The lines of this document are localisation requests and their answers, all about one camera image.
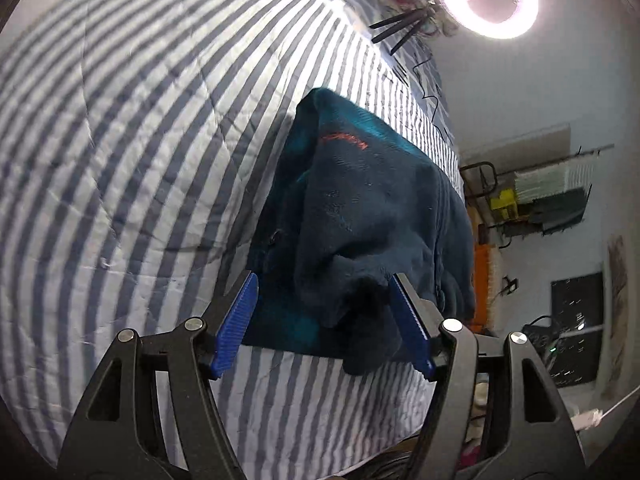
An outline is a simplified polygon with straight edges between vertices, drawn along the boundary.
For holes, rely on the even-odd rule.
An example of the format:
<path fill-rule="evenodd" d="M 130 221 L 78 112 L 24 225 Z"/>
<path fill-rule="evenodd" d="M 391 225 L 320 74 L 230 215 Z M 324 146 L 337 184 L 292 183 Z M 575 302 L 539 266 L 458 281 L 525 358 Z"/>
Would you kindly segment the blue white striped bed cover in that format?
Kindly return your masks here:
<path fill-rule="evenodd" d="M 24 0 L 1 57 L 1 396 L 55 465 L 115 335 L 203 312 L 326 87 L 462 190 L 447 124 L 329 0 Z"/>

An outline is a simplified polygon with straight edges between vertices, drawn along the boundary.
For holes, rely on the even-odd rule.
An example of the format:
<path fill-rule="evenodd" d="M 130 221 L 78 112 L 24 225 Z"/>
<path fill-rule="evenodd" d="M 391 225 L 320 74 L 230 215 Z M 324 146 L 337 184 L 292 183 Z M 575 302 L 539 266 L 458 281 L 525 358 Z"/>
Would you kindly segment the orange storage rack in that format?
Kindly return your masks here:
<path fill-rule="evenodd" d="M 480 333 L 491 326 L 491 309 L 501 289 L 501 259 L 495 245 L 474 247 L 473 288 L 475 313 L 470 327 Z"/>

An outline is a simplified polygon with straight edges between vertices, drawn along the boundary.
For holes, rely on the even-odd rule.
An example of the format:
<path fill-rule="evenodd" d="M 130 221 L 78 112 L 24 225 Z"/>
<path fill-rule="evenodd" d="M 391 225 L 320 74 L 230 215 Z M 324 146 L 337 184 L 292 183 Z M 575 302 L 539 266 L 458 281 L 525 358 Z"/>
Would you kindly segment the teal plaid fleece garment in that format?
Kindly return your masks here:
<path fill-rule="evenodd" d="M 447 318 L 469 321 L 473 248 L 463 200 L 427 154 L 348 99 L 311 90 L 250 245 L 259 296 L 244 344 L 371 373 L 406 355 L 393 275 Z"/>

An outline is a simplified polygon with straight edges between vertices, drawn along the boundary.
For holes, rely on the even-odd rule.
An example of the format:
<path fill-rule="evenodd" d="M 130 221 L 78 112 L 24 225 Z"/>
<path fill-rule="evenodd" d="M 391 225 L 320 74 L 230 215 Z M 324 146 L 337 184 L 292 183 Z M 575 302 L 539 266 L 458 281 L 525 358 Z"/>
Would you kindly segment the black tripod stand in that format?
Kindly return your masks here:
<path fill-rule="evenodd" d="M 438 11 L 442 6 L 435 0 L 428 0 L 426 6 L 411 9 L 401 14 L 386 18 L 385 20 L 371 24 L 371 30 L 379 29 L 380 32 L 371 39 L 372 44 L 382 44 L 391 36 L 400 32 L 404 34 L 390 49 L 390 55 L 398 52 L 410 39 L 423 34 L 434 37 L 440 32 Z"/>

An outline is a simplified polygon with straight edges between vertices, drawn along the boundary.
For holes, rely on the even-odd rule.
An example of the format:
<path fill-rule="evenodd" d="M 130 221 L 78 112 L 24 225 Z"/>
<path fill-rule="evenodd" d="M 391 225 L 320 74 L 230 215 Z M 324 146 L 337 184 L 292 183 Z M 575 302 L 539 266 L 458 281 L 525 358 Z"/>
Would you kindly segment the dark window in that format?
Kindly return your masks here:
<path fill-rule="evenodd" d="M 597 379 L 604 329 L 603 273 L 554 281 L 551 314 L 561 337 L 550 352 L 550 374 L 559 388 Z"/>

